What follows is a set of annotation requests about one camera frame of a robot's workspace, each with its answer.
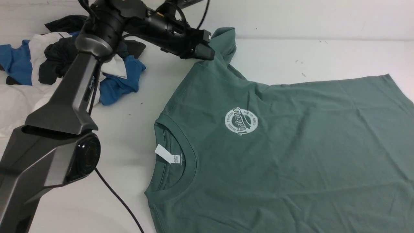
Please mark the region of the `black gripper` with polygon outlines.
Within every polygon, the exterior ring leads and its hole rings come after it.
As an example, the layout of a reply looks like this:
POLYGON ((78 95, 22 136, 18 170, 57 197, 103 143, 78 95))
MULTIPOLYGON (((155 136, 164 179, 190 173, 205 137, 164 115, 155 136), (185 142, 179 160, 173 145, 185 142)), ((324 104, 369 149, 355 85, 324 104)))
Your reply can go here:
POLYGON ((209 45, 210 37, 209 31, 191 28, 187 23, 158 13, 147 17, 142 28, 143 40, 181 59, 212 61, 215 51, 209 45))

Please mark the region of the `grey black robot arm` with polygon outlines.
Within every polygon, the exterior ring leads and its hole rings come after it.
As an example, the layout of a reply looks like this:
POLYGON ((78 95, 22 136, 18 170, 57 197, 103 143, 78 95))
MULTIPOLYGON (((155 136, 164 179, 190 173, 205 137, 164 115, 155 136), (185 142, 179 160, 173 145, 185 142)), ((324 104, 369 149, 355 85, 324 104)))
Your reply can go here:
POLYGON ((182 12, 198 0, 166 0, 150 9, 141 0, 80 0, 89 13, 77 56, 50 100, 15 128, 1 159, 1 232, 27 233, 40 198, 90 175, 101 144, 91 117, 102 64, 120 42, 136 36, 181 59, 212 60, 211 34, 192 28, 182 12))

